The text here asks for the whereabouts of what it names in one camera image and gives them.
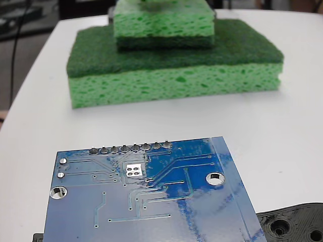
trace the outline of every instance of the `dark green scouring pad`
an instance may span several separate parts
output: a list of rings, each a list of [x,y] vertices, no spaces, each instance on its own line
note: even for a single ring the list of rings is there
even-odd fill
[[[240,20],[216,21],[215,47],[117,51],[113,26],[80,31],[68,62],[74,108],[277,90],[282,53]]]

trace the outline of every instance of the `green sponge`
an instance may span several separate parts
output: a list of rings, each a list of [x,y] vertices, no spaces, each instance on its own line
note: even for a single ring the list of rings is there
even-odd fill
[[[68,62],[72,105],[276,90],[283,55],[240,20],[217,20],[211,50],[118,53],[113,27],[80,31]]]
[[[201,0],[119,0],[114,34],[118,48],[211,48],[214,11]]]

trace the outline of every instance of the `black cable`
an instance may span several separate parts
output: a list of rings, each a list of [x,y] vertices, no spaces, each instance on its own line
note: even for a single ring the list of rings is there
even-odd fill
[[[11,107],[11,105],[14,101],[14,77],[15,77],[15,59],[16,59],[17,43],[18,43],[21,27],[24,24],[25,16],[26,16],[30,6],[31,6],[31,1],[26,1],[26,8],[25,8],[24,14],[22,15],[22,17],[18,23],[18,30],[17,30],[17,34],[15,37],[15,42],[14,42],[14,49],[12,51],[9,108]]]
[[[318,1],[318,3],[315,5],[315,8],[313,9],[313,13],[317,13],[319,6],[323,3],[323,0]]]

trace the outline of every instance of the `black plastic part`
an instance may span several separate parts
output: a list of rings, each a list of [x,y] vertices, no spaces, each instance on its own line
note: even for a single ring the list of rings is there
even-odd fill
[[[59,0],[60,19],[72,19],[87,16],[106,15],[115,0],[95,0],[78,2],[77,0]]]
[[[267,242],[323,242],[323,203],[308,203],[257,214]],[[33,242],[42,242],[34,234]]]
[[[43,239],[44,239],[43,233],[36,233],[34,234],[34,238],[32,239],[32,242],[42,242]]]

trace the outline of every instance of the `floor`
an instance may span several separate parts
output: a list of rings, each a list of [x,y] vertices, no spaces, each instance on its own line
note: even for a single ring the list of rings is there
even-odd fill
[[[16,52],[14,96],[18,93],[30,68],[50,34],[19,39]],[[0,110],[9,109],[10,70],[14,42],[0,42]]]

